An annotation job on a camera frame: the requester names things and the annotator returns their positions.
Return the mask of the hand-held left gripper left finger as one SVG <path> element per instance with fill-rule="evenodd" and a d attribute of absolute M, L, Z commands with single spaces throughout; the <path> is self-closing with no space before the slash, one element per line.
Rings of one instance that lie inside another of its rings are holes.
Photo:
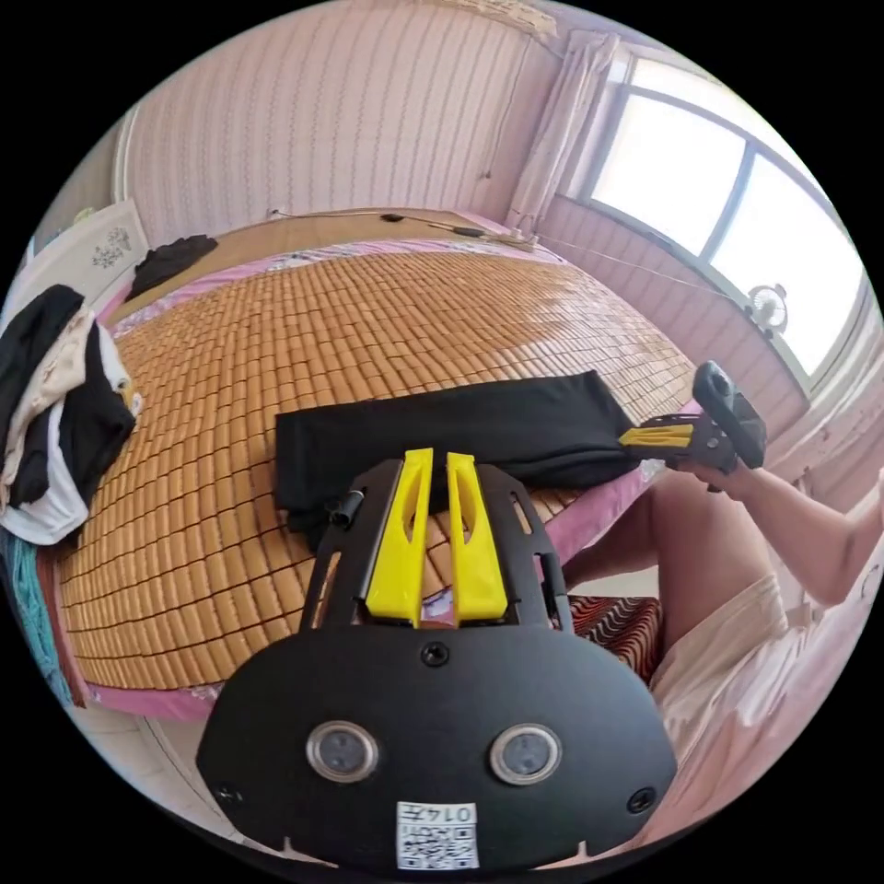
<path fill-rule="evenodd" d="M 373 618 L 421 616 L 433 459 L 433 450 L 422 448 L 402 460 L 366 594 Z"/>

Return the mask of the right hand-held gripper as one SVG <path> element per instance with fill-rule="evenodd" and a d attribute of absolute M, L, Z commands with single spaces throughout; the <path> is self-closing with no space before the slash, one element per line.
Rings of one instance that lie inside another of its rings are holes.
<path fill-rule="evenodd" d="M 751 469 L 764 463 L 764 421 L 732 385 L 695 385 L 689 407 L 650 418 L 640 430 L 624 433 L 619 443 L 643 450 L 644 460 L 672 466 L 689 461 L 723 472 L 739 462 Z"/>

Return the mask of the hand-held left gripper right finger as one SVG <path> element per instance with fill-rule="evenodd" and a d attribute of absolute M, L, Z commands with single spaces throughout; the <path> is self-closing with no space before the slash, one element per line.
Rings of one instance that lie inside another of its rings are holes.
<path fill-rule="evenodd" d="M 474 457 L 448 453 L 447 481 L 454 618 L 502 620 L 508 600 Z"/>

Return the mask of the person's right hand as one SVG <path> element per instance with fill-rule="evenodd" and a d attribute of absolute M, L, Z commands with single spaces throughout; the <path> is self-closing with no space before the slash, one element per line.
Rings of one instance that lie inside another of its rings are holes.
<path fill-rule="evenodd" d="M 753 470 L 739 462 L 730 472 L 723 472 L 695 462 L 681 467 L 710 488 L 727 494 L 733 500 L 742 500 L 761 479 L 763 470 Z"/>

